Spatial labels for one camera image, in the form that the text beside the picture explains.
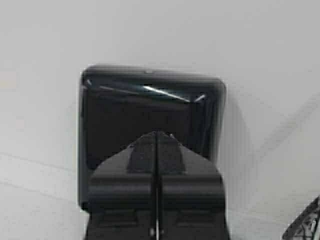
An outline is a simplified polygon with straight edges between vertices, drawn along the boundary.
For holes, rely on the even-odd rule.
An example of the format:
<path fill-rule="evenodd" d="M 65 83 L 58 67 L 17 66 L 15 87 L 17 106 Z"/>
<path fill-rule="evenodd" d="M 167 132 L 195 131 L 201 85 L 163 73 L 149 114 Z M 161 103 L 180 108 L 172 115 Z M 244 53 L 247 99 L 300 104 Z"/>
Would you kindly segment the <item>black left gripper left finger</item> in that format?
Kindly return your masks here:
<path fill-rule="evenodd" d="M 103 161 L 88 182 L 87 240 L 153 240 L 156 133 Z"/>

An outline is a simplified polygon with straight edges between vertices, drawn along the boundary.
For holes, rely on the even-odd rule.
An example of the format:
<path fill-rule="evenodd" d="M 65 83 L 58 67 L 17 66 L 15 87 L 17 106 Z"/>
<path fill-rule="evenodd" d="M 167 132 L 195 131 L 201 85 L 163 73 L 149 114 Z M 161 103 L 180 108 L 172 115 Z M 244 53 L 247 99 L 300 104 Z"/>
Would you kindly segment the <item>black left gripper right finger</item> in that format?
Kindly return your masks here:
<path fill-rule="evenodd" d="M 222 176 L 208 159 L 157 133 L 159 239 L 229 240 Z"/>

